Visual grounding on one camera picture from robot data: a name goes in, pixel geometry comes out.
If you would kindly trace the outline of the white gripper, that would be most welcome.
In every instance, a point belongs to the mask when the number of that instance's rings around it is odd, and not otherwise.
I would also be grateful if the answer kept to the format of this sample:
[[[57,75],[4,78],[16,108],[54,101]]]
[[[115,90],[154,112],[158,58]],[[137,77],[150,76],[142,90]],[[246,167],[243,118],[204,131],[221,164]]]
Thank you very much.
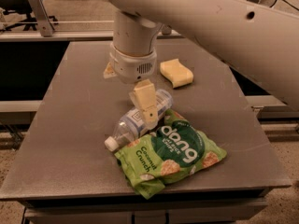
[[[146,79],[153,74],[156,59],[156,50],[149,55],[135,57],[118,51],[113,44],[110,44],[110,63],[107,64],[103,73],[104,78],[118,76],[123,83],[137,82],[129,96],[149,130],[158,124],[155,86],[149,79]]]

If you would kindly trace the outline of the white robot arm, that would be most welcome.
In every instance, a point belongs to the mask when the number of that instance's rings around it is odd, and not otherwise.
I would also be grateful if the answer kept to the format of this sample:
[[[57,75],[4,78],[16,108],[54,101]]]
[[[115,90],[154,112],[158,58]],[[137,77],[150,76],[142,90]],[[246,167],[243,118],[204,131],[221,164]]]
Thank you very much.
[[[160,22],[299,109],[299,17],[245,0],[108,0]]]

